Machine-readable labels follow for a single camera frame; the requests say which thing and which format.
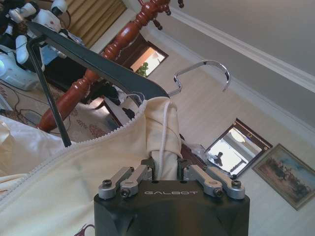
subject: curtain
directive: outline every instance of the curtain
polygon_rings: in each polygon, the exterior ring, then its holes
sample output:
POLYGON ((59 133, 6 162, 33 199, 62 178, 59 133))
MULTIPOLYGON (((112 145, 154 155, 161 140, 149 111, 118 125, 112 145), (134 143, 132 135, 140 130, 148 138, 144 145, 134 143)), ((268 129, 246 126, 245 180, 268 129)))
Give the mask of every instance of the curtain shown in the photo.
POLYGON ((82 38, 88 48, 126 10, 122 0, 66 0, 71 15, 69 31, 82 38))

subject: metal hanger hook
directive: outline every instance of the metal hanger hook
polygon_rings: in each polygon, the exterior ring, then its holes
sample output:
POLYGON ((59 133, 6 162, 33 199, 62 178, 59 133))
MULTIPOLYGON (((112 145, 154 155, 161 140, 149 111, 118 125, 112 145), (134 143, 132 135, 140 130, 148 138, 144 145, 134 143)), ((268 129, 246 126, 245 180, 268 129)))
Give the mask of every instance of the metal hanger hook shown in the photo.
POLYGON ((217 62, 215 60, 203 60, 203 61, 198 62, 198 63, 196 63, 196 64, 194 64, 194 65, 192 65, 190 67, 187 67, 186 69, 183 69, 183 70, 180 70, 180 71, 176 72, 175 75, 174 75, 174 82, 177 84, 178 88, 173 90, 173 91, 171 91, 171 92, 169 92, 168 95, 171 97, 171 96, 174 96, 176 94, 179 94, 182 91, 182 83, 179 80, 179 76, 180 75, 185 74, 185 73, 187 73, 187 72, 189 72, 191 70, 194 70, 194 69, 196 69, 198 67, 201 67, 203 65, 215 66, 215 67, 219 68, 225 74, 225 76, 226 76, 226 83, 225 83, 225 86, 224 86, 222 91, 223 92, 226 91, 227 87, 230 85, 230 82, 231 82, 230 72, 227 70, 227 68, 223 64, 221 64, 221 63, 219 63, 219 62, 217 62))

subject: picture frame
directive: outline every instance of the picture frame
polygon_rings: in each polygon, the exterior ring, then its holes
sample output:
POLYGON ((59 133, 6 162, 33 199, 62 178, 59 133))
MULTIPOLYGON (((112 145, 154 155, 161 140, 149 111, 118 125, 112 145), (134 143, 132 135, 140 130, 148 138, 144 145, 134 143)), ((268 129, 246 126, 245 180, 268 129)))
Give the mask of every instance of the picture frame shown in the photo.
POLYGON ((252 169, 296 210, 315 196, 315 171, 281 144, 252 169))

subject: zipper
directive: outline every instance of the zipper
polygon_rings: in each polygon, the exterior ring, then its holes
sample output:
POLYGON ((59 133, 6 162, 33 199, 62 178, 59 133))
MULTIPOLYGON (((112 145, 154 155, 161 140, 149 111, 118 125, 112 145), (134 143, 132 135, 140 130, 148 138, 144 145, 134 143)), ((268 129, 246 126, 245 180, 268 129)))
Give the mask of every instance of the zipper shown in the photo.
POLYGON ((146 106, 147 106, 147 101, 144 100, 142 104, 139 106, 139 110, 132 120, 130 120, 128 123, 124 124, 123 126, 111 131, 110 133, 105 134, 104 136, 98 137, 96 139, 91 139, 91 140, 82 141, 76 144, 72 144, 71 146, 65 147, 64 149, 60 150, 58 153, 56 153, 56 155, 54 155, 53 158, 43 161, 41 164, 36 166, 31 172, 29 172, 24 178, 18 181, 11 189, 7 190, 7 192, 0 197, 0 209, 5 207, 5 205, 9 203, 10 200, 12 200, 14 195, 18 193, 21 187, 26 188, 28 183, 31 182, 36 177, 37 174, 41 173, 45 169, 49 170, 51 166, 55 165, 58 161, 61 160, 61 157, 64 154, 66 154, 67 152, 71 152, 77 148, 84 148, 84 147, 88 147, 93 144, 96 144, 97 142, 103 142, 109 139, 110 137, 112 137, 112 135, 117 135, 121 133, 131 124, 135 123, 138 119, 140 119, 140 117, 144 114, 146 106))

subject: black hanger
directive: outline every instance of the black hanger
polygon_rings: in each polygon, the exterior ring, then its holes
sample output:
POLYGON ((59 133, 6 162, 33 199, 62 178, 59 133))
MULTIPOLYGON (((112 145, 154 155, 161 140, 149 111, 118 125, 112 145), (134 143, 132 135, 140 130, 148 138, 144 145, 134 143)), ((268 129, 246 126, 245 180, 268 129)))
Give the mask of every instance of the black hanger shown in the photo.
POLYGON ((111 60, 59 35, 35 22, 28 22, 29 29, 36 36, 45 36, 45 42, 66 54, 72 60, 94 71, 99 76, 119 87, 125 93, 144 94, 146 99, 168 97, 167 92, 156 83, 128 70, 111 60))
MULTIPOLYGON (((37 38, 31 39, 27 43, 27 50, 38 75, 39 81, 46 94, 48 103, 52 110, 56 125, 59 129, 60 136, 65 147, 70 146, 71 141, 64 126, 60 112, 48 87, 45 75, 41 70, 40 61, 35 54, 34 48, 38 47, 37 43, 45 41, 77 63, 96 72, 99 76, 116 85, 127 94, 142 93, 145 96, 145 99, 160 96, 168 97, 167 92, 156 83, 110 60, 103 58, 101 55, 94 53, 89 49, 59 35, 45 26, 35 22, 27 22, 26 24, 28 28, 37 36, 37 38)), ((140 104, 140 101, 135 98, 134 101, 138 105, 140 104)))

